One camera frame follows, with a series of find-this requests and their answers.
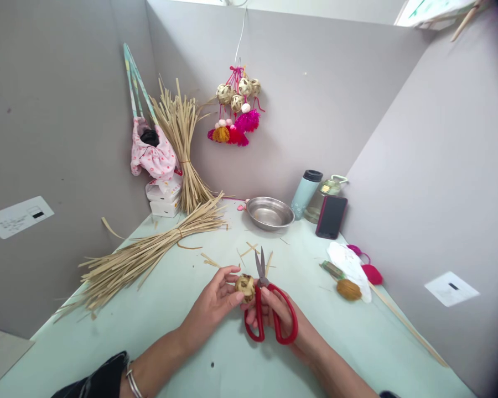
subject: black sleeve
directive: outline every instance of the black sleeve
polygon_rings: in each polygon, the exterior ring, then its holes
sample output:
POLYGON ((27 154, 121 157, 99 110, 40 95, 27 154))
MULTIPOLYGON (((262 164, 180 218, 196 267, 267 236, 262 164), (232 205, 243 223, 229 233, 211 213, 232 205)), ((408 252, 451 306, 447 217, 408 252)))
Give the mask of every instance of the black sleeve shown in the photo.
POLYGON ((89 377, 64 387, 51 398, 119 398, 120 379, 128 362, 127 352, 122 351, 89 377))

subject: pink floral fabric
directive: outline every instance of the pink floral fabric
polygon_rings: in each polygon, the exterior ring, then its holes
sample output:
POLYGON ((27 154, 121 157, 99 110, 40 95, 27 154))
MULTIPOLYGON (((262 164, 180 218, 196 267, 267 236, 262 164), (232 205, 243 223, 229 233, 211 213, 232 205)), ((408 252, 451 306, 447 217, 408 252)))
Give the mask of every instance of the pink floral fabric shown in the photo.
POLYGON ((159 145, 154 147, 140 140, 144 130, 149 129, 148 122, 142 117, 133 119, 133 147, 131 148, 131 173, 140 174, 140 168, 144 168, 151 177, 168 181, 172 179, 175 167, 178 165, 177 157, 172 145, 166 139, 164 132, 159 126, 155 131, 159 136, 159 145))

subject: fabric bag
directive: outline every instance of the fabric bag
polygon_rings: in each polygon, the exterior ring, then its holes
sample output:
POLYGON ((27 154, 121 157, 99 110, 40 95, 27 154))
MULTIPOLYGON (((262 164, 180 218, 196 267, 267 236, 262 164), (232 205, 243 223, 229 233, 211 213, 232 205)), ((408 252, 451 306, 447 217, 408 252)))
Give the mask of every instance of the fabric bag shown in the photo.
POLYGON ((123 45, 124 58, 126 62, 127 78, 129 80, 129 94, 131 95, 131 107, 133 109, 133 131, 131 147, 131 173, 139 175, 141 167, 144 168, 151 177, 155 179, 154 184, 164 185, 164 181, 171 181, 175 168, 178 166, 177 156, 172 148, 172 145, 167 140, 164 132, 160 128, 153 106, 149 100, 148 93, 138 72, 137 65, 131 55, 129 46, 123 45), (150 129, 148 121, 144 118, 142 112, 142 104, 138 94, 138 85, 142 90, 144 99, 149 108, 154 129, 150 129), (138 108, 140 116, 137 115, 137 107, 133 94, 137 96, 138 108))

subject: woman's left hand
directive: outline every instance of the woman's left hand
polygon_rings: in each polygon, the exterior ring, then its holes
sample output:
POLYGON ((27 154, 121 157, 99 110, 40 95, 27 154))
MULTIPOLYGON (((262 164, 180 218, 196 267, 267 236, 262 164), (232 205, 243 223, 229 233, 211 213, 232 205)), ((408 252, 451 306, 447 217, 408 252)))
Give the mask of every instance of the woman's left hand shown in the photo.
POLYGON ((243 300, 242 292, 235 292, 234 283, 240 272, 236 266, 220 268, 205 286, 186 316, 179 332, 189 352, 196 352, 214 333, 223 318, 243 300))

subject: orange yarn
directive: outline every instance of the orange yarn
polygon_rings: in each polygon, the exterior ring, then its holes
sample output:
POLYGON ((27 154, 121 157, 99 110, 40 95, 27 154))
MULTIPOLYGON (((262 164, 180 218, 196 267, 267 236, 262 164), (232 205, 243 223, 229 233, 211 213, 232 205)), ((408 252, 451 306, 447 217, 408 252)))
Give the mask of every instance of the orange yarn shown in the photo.
POLYGON ((229 138, 229 129, 226 127, 218 127, 212 134, 212 139, 216 142, 227 142, 229 141, 229 138))
POLYGON ((346 300, 356 301, 361 299, 360 287, 348 279, 340 279, 338 281, 337 290, 346 300))

